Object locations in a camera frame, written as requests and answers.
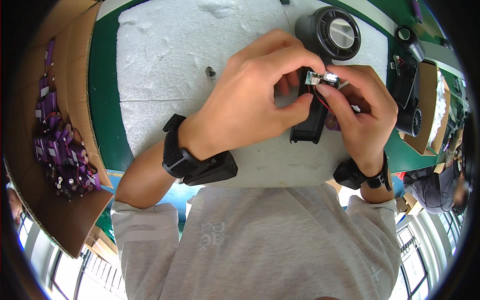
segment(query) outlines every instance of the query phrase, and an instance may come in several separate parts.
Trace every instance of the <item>window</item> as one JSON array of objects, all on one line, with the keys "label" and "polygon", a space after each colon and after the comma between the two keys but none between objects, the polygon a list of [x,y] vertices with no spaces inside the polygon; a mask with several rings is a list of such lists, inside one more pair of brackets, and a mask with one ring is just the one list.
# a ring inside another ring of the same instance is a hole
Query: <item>window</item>
[{"label": "window", "polygon": [[33,221],[30,220],[26,213],[20,214],[20,225],[18,227],[18,238],[20,239],[20,243],[22,248],[25,248],[25,244],[27,243],[28,233],[32,228]]},{"label": "window", "polygon": [[54,300],[127,299],[120,268],[85,246],[77,259],[59,253],[51,282]]},{"label": "window", "polygon": [[400,229],[396,237],[400,244],[402,264],[389,300],[424,300],[430,287],[420,243],[409,226]]},{"label": "window", "polygon": [[438,215],[442,221],[445,231],[447,232],[450,246],[452,246],[452,255],[455,254],[456,245],[458,244],[458,240],[460,238],[460,231],[462,230],[465,212],[459,216],[456,216],[451,211]]}]

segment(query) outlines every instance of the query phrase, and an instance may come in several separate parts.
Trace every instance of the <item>red object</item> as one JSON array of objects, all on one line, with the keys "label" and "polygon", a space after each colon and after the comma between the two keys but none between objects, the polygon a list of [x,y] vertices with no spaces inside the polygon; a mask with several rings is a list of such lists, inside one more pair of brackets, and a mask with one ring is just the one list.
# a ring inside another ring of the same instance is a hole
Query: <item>red object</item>
[{"label": "red object", "polygon": [[395,175],[400,178],[401,181],[403,181],[403,178],[405,177],[406,172],[400,172],[400,173],[395,173]]}]

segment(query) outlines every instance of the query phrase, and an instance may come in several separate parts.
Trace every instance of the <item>white label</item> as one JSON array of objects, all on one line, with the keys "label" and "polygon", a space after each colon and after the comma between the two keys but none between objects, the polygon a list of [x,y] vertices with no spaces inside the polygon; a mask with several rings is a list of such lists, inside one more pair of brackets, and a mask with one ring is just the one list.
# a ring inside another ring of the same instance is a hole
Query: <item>white label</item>
[{"label": "white label", "polygon": [[46,86],[46,87],[42,88],[42,89],[40,90],[40,97],[45,96],[46,94],[48,94],[49,91],[50,91],[50,87],[49,87],[49,86]]},{"label": "white label", "polygon": [[87,174],[87,177],[88,177],[88,180],[90,180],[91,183],[95,184],[95,179],[91,178],[90,176],[88,176]]},{"label": "white label", "polygon": [[73,160],[78,163],[78,160],[77,160],[77,154],[75,153],[75,151],[72,150],[72,157],[73,157]]}]

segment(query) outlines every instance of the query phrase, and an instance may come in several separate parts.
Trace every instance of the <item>hand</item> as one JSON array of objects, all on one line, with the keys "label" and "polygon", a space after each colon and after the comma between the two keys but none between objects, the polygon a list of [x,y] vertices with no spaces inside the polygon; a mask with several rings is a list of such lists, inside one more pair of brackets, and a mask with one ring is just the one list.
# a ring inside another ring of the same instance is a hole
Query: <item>hand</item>
[{"label": "hand", "polygon": [[322,60],[290,34],[274,29],[233,55],[203,107],[179,127],[179,146],[205,160],[217,153],[279,136],[307,119],[312,94],[284,107],[274,86],[288,93],[302,66],[325,71]]},{"label": "hand", "polygon": [[[318,84],[317,90],[338,119],[342,140],[360,171],[373,177],[383,166],[384,146],[396,124],[398,107],[370,66],[334,66],[327,69],[349,84],[337,90]],[[357,105],[355,114],[351,105]]]}]

